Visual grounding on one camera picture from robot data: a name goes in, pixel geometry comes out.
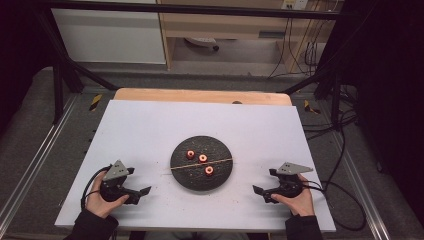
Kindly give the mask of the light wooden desk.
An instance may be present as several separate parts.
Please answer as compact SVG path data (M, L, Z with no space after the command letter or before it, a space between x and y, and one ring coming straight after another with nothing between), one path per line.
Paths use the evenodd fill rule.
M283 0L156 0L159 4L210 5L283 9ZM326 0L308 0L304 9L335 12L342 4ZM283 54L286 70L300 69L300 61L311 45L328 42L335 22L333 20L277 19L266 17L170 14L159 15L165 60L172 65L175 40L178 38L265 39L274 40Z

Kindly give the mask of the aluminium rail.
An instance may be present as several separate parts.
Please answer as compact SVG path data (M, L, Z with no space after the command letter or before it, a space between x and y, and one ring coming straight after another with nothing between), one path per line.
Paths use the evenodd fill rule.
M77 94L72 94L66 101L66 104L63 108L63 115L59 118L58 122L53 124L52 127L49 129L49 132L43 139L42 144L40 145L36 154L32 158L29 166L27 167L23 176L20 178L20 181L18 182L11 196L7 200L6 204L0 211L0 236L5 234L10 223L15 217L27 192L29 191L36 176L38 175L38 172L43 166L57 138L59 137L65 124L67 123L78 98L79 96Z
M390 234L382 220L377 207L363 181L357 167L354 164L353 158L348 151L347 146L344 145L342 134L339 132L333 133L334 141L342 154L342 162L348 178L352 184L354 192L364 208L368 226L374 236L375 240L390 240Z

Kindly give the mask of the black metal crossbar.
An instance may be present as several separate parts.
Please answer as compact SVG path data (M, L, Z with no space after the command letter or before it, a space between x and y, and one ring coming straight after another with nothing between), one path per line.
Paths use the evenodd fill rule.
M356 14L349 13L349 12L318 12L318 11L304 11L304 10L277 10L277 9L246 8L246 7L123 3L123 2L100 2L100 1L78 1L78 0L36 0L36 4L46 8L72 9L72 10L222 15L222 16L292 18L292 19L315 19L315 20L339 20L343 18L356 17Z

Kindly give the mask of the black speckled round plate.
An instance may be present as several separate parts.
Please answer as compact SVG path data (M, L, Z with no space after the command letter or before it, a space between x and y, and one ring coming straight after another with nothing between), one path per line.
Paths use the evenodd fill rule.
M233 158L229 148L210 136L193 136L182 141L173 151L170 167L183 166L220 159ZM198 192L214 190L230 177L233 161L171 170L175 180L183 187Z

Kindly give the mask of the person's left hand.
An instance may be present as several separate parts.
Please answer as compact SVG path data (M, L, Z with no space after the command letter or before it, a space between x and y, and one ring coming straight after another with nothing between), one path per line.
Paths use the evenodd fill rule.
M124 195L113 202L104 200L100 194L100 187L105 175L106 172L102 171L96 176L86 200L86 209L102 219L106 219L114 209L122 206L129 198L128 195Z

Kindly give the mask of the person's right hand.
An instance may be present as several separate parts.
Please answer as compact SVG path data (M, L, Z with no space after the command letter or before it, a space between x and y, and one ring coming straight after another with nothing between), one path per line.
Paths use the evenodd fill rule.
M279 194L272 194L271 198L287 206L294 216L314 216L315 210L313 197L309 188L304 187L302 192L293 198L288 198Z

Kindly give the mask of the white power strip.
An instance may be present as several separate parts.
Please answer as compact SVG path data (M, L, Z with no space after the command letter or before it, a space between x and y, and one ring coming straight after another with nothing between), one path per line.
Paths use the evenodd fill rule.
M219 46L213 38L186 38L186 41L197 46L212 48L214 51L219 50Z

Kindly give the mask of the white board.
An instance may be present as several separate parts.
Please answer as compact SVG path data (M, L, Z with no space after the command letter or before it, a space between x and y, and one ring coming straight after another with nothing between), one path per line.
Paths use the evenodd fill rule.
M170 170L177 145L198 135L220 140L234 159L229 179L203 193L181 186ZM135 170L126 187L150 190L114 211L122 230L280 232L289 210L265 202L254 187L276 187L269 171L285 162L314 165L293 106L112 100L56 226L73 226L89 179L117 160Z

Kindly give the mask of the thin wooden skewer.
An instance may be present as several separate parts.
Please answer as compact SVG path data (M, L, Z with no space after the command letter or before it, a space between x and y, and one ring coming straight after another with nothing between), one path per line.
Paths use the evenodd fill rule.
M189 165L183 165L183 166L170 167L169 169L170 170L177 170L177 169L198 167L198 166L203 166L203 165L217 164L217 163L222 163L222 162L227 162L227 161L233 161L233 158L227 158L227 159L220 159L220 160L216 160L216 161L208 161L208 162L204 162L204 163L196 163L196 164L189 164Z

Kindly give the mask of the white wall socket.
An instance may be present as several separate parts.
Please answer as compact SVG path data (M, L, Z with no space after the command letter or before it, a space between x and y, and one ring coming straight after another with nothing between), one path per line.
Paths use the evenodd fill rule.
M304 10L308 0L283 0L282 8L288 10Z

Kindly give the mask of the black metal stand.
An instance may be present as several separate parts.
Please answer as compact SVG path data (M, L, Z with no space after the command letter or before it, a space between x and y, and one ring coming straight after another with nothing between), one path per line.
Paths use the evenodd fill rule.
M291 95L312 83L318 84L317 88L314 91L314 96L317 100L323 100L328 95L331 95L330 123L337 131L339 131L342 126L339 120L339 107L341 99L340 71L332 70L330 67L323 67L318 70L313 76L310 76L302 80L300 83L297 83L285 90L282 90L282 93Z
M54 100L55 115L53 123L56 124L64 115L64 91L63 84L66 84L72 93L81 93L84 85L79 77L82 74L95 83L108 90L118 90L119 87L106 81L105 79L95 75L93 72L84 68L75 62L68 54L66 46L60 31L56 25L51 10L47 7L33 6L32 12L41 27L41 31L47 38L47 42L51 47L50 54L53 64L53 83L54 83Z

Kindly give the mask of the dark curtain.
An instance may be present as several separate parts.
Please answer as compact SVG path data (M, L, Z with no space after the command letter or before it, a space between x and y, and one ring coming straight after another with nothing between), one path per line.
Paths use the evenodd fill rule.
M329 46L354 51L342 75L383 166L424 227L424 0L345 0Z
M29 0L0 0L0 134L23 102L33 76L50 66Z

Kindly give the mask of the white cabinet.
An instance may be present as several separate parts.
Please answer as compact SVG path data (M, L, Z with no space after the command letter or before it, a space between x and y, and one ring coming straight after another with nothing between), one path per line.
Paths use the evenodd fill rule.
M74 61L164 64L157 13L53 9Z

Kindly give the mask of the yellow black tape strip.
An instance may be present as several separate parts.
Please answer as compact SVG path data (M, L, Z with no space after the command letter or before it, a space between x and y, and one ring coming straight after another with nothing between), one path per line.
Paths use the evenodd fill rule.
M306 112L312 112L314 114L321 114L321 111L319 109L314 109L311 107L308 100L304 100L304 110Z
M94 98L93 98L93 100L90 104L89 111L95 111L96 110L102 96L103 96L102 94L97 94L97 95L94 96Z

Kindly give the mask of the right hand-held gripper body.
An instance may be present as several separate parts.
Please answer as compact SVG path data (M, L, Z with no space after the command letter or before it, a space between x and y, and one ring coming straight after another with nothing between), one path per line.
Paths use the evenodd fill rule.
M299 178L299 174L312 172L313 169L307 166L302 166L294 163L286 162L277 170L279 186L273 189L264 190L262 195L266 203L276 203L276 200L271 198L272 194L279 194L288 198L298 196L303 189L303 183Z

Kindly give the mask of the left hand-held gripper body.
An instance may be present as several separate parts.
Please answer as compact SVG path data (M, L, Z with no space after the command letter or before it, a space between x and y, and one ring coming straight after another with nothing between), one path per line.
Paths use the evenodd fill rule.
M102 198L108 202L113 202L121 196L128 195L129 198L125 204L137 205L141 198L137 195L139 191L127 189L123 186L128 176L127 167L120 160L112 164L101 183L100 194Z

